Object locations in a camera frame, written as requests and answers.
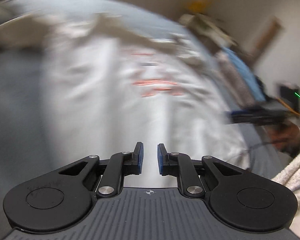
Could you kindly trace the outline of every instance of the green led strip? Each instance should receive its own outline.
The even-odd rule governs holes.
[[[298,97],[300,97],[300,95],[299,95],[298,93],[295,92],[295,94],[296,94]]]

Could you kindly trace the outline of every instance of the green light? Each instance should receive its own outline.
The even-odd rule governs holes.
[[[296,94],[298,97],[300,97],[300,95],[299,95],[299,94],[297,94],[296,92],[295,92],[295,94]]]

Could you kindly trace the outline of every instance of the metal screw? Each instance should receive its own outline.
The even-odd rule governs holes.
[[[114,192],[114,188],[110,187],[110,186],[103,186],[103,187],[100,187],[98,191],[101,194],[107,195],[107,194],[111,194],[112,192]]]
[[[187,188],[187,191],[191,194],[199,194],[203,191],[203,189],[199,186],[190,186]]]

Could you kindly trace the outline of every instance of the ribbed surface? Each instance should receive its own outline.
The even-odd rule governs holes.
[[[204,202],[181,196],[177,189],[124,188],[101,199],[87,218],[63,232],[30,235],[14,230],[6,240],[295,240],[283,229],[269,234],[236,231],[215,219]]]

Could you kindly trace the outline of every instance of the light blue fabric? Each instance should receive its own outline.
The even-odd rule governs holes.
[[[223,48],[223,50],[227,53],[230,61],[236,67],[237,71],[250,88],[254,99],[258,102],[265,101],[266,99],[260,90],[256,78],[254,77],[254,74],[250,71],[248,66],[241,59],[239,59],[239,57],[232,50],[227,48]]]

